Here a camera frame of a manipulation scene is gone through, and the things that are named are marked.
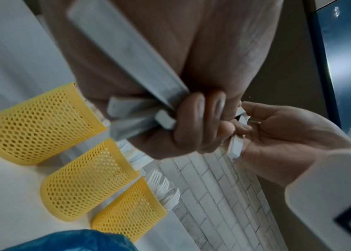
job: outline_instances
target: perforated plastic container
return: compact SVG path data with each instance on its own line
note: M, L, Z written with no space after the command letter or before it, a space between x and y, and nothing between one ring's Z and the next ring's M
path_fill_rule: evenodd
M34 165L105 130L69 83L0 112L0 157Z
M92 222L92 229L123 234L135 243L167 214L142 177Z
M40 195L54 216L73 221L138 176L116 143L107 139L48 176Z

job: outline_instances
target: blue trash bag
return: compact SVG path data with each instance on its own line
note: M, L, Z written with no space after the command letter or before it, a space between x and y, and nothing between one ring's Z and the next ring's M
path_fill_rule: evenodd
M122 234L82 229L48 234L3 251L138 251Z

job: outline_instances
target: yellow cutlery holder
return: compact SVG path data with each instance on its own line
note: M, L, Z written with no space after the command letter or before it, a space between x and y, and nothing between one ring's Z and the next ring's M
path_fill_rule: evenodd
M40 195L51 214L73 221L138 176L116 143L107 139L48 176Z
M123 234L135 243L166 214L142 177L93 219L92 229Z
M107 128L69 83L0 112L0 157L35 165Z

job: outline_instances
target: gray wall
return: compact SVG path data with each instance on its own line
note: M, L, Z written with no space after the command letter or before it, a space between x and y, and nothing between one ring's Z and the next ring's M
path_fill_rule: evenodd
M243 100L291 105L326 116L302 1L285 0L268 58ZM327 250L288 209L284 189L260 179L290 251Z

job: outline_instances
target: white table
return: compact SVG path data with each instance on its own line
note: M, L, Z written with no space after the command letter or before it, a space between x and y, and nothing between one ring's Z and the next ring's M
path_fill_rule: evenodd
M0 111L71 81L66 62L27 6L21 0L0 0ZM90 228L99 208L63 222L45 209L39 187L47 175L106 138L104 132L36 166L0 158L0 250L53 232ZM140 251L199 250L173 212L136 246Z

